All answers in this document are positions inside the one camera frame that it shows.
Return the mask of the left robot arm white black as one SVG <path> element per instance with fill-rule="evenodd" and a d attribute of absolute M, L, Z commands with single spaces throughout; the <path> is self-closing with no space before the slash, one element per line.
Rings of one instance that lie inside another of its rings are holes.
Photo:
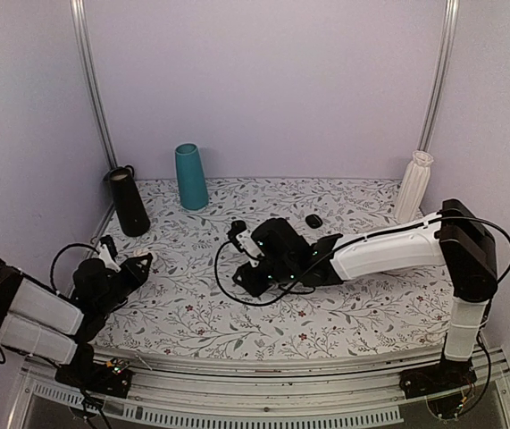
<path fill-rule="evenodd" d="M 101 381 L 101 368 L 82 348 L 109 315 L 148 279 L 153 257 L 130 257 L 117 265 L 109 257 L 82 261 L 74 290 L 64 297 L 0 258 L 0 346 L 67 365 L 83 388 Z"/>

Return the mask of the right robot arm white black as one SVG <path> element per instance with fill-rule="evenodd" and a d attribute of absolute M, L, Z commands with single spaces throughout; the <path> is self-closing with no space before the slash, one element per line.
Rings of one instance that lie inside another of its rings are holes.
<path fill-rule="evenodd" d="M 486 307 L 498 289 L 495 239 L 456 199 L 418 221 L 358 235 L 332 234 L 313 244 L 284 218 L 271 218 L 253 231 L 234 221 L 227 237 L 249 259 L 232 280 L 254 298 L 273 285 L 317 288 L 372 273 L 445 266 L 454 289 L 452 315 L 444 359 L 430 376 L 440 390 L 464 377 L 464 363 L 472 357 Z"/>

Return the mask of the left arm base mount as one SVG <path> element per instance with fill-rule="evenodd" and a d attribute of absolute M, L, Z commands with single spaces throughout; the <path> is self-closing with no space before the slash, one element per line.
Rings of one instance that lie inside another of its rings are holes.
<path fill-rule="evenodd" d="M 113 357 L 97 363 L 94 355 L 91 345 L 79 345 L 71 362 L 58 366 L 54 379 L 81 391 L 126 399 L 133 377 L 129 360 Z"/>

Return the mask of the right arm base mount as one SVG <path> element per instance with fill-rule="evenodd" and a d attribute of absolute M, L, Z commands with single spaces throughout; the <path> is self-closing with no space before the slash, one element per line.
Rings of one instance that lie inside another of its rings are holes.
<path fill-rule="evenodd" d="M 477 382 L 472 358 L 454 361 L 446 357 L 444 344 L 439 362 L 404 370 L 399 375 L 399 388 L 407 399 L 442 393 Z"/>

